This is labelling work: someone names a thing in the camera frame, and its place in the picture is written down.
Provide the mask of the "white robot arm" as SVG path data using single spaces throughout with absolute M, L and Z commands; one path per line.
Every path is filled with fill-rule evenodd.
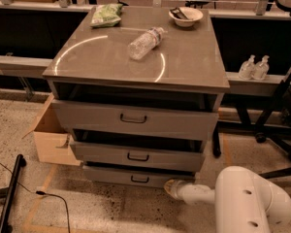
M 288 193 L 241 166 L 223 169 L 214 189 L 177 179 L 165 182 L 164 189 L 188 205 L 213 204 L 216 233 L 271 233 L 271 224 L 291 220 Z

